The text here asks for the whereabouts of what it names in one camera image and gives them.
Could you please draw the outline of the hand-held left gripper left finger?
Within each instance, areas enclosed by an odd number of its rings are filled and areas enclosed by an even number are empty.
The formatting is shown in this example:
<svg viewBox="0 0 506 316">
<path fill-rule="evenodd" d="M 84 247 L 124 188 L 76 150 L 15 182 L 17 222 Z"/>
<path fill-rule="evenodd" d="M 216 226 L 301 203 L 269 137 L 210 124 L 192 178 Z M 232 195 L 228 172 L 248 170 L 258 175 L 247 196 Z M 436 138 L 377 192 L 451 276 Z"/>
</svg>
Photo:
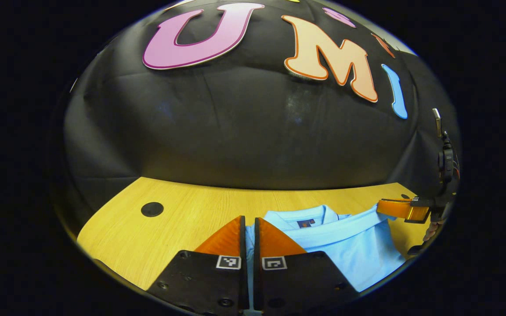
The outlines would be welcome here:
<svg viewBox="0 0 506 316">
<path fill-rule="evenodd" d="M 147 292 L 198 316 L 241 316 L 249 308 L 245 217 L 195 250 L 180 250 Z"/>
</svg>

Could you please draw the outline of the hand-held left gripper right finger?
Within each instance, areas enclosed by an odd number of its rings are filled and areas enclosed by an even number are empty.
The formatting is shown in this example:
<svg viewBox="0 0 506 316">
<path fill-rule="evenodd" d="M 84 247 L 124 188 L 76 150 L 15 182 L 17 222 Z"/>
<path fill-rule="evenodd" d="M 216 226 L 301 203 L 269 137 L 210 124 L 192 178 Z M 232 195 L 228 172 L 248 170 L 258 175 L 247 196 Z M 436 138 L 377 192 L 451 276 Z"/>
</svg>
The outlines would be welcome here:
<svg viewBox="0 0 506 316">
<path fill-rule="evenodd" d="M 266 220 L 255 219 L 255 310 L 265 315 L 329 315 L 359 296 L 325 252 L 307 252 Z"/>
</svg>

